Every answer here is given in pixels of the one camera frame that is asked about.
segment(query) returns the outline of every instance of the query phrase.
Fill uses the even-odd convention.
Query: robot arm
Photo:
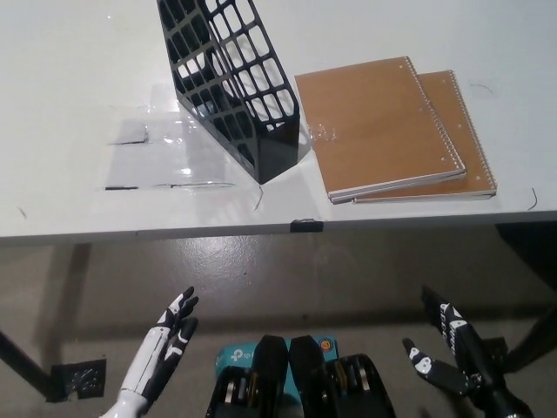
[[[428,287],[423,288],[422,301],[428,319],[441,332],[457,367],[432,359],[412,340],[404,339],[418,376],[449,394],[469,397],[486,418],[532,418],[528,405],[508,390],[505,376],[486,343],[454,305]]]
[[[198,320],[187,318],[198,303],[193,287],[181,293],[149,330],[125,376],[117,402],[101,418],[147,414],[180,362]]]

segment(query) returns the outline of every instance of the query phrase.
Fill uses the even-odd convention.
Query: clear plastic sheet
[[[211,134],[178,101],[154,98],[138,108],[114,108],[118,127],[106,146],[111,164],[104,189],[257,186]]]

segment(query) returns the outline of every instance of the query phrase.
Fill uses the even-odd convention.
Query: white table
[[[260,200],[206,134],[205,157],[236,186],[105,192],[107,143],[122,115],[145,115],[171,86],[156,1],[28,0],[0,16],[0,244],[281,233],[295,219],[326,230],[557,219],[557,2],[255,4],[292,84],[296,74],[403,55],[418,72],[455,70],[498,196],[333,206],[309,152]]]

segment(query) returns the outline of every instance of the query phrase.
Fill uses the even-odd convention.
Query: notebook
[[[356,202],[382,200],[489,199],[497,193],[497,184],[489,169],[478,135],[460,94],[452,71],[419,76],[419,80],[439,113],[454,146],[466,165],[463,179],[419,185],[404,190],[380,192],[355,199]]]
[[[296,76],[329,199],[462,177],[408,57]]]

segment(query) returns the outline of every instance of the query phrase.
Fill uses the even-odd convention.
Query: gray floor
[[[108,359],[103,399],[47,405],[0,364],[0,418],[97,417],[116,399],[145,331],[189,285],[200,326],[149,416],[204,416],[214,357],[263,333],[336,335],[340,353],[369,354],[399,417],[474,417],[415,374],[401,339],[448,349],[420,314],[434,287],[483,336],[516,343],[555,301],[492,227],[361,231],[0,249],[0,328],[44,366]],[[509,385],[540,417],[557,410],[557,354]]]

